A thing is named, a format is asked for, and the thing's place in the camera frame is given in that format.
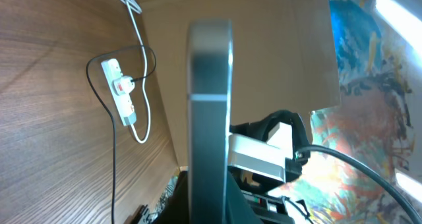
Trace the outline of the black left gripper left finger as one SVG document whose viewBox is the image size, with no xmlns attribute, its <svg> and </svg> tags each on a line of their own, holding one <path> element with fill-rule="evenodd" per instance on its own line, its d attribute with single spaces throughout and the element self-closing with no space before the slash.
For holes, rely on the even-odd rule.
<svg viewBox="0 0 422 224">
<path fill-rule="evenodd" d="M 154 224 L 189 224 L 188 172 L 180 172 L 173 194 Z"/>
</svg>

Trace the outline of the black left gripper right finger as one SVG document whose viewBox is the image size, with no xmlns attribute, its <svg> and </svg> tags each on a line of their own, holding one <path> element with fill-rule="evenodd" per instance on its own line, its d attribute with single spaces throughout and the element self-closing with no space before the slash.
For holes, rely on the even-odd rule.
<svg viewBox="0 0 422 224">
<path fill-rule="evenodd" d="M 247 203 L 231 173 L 226 183 L 226 222 L 227 224 L 262 224 Z"/>
</svg>

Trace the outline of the blue Galaxy smartphone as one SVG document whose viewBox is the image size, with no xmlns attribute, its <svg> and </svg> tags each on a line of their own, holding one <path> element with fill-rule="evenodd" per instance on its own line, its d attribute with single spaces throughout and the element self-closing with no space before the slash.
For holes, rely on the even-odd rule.
<svg viewBox="0 0 422 224">
<path fill-rule="evenodd" d="M 189 219 L 225 223 L 233 69 L 231 21 L 200 19 L 187 39 Z"/>
</svg>

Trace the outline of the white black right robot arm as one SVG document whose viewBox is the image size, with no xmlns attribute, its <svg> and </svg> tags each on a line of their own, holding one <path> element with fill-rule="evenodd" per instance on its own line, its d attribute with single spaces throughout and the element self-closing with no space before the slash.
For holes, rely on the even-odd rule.
<svg viewBox="0 0 422 224">
<path fill-rule="evenodd" d="M 232 125 L 230 132 L 227 222 L 310 223 L 303 200 L 275 193 L 296 181 L 307 162 L 294 156 L 309 143 L 300 116 L 281 110 L 258 122 Z"/>
</svg>

